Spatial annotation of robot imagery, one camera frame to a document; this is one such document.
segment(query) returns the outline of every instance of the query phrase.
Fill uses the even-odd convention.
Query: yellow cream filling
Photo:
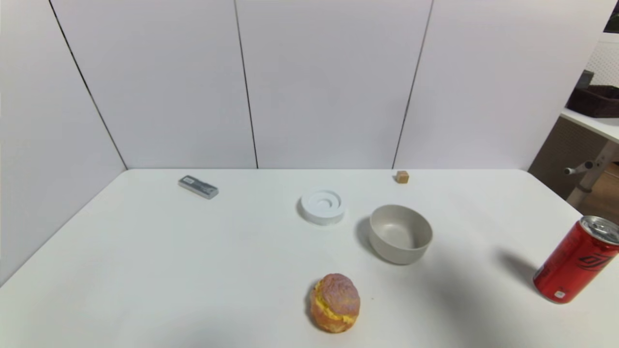
[[[318,284],[316,284],[316,287],[314,288],[315,289],[315,294],[316,294],[316,304],[317,304],[317,306],[320,307],[320,309],[324,312],[324,314],[326,316],[329,317],[329,319],[341,320],[345,324],[354,323],[356,318],[357,318],[356,316],[335,314],[331,310],[331,308],[329,308],[329,305],[327,304],[327,302],[322,297],[322,293],[320,291],[318,291],[318,288],[320,287],[321,284],[322,284],[322,281],[319,281]]]

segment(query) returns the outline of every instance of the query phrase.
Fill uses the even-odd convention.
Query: can lid
[[[619,225],[597,216],[583,216],[580,223],[594,238],[604,243],[619,245]]]

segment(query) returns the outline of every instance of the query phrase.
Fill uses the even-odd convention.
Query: beige bowl
[[[370,244],[386,260],[410,264],[425,254],[432,228],[418,212],[402,206],[382,206],[370,216]]]

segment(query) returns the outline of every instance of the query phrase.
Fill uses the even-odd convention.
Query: white round dish
[[[332,189],[315,188],[301,197],[303,218],[320,226],[334,225],[344,218],[346,205]]]

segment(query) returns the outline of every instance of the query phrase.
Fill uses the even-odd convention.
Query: wooden floor
[[[606,168],[578,210],[583,215],[595,215],[619,224],[619,165],[611,163]]]

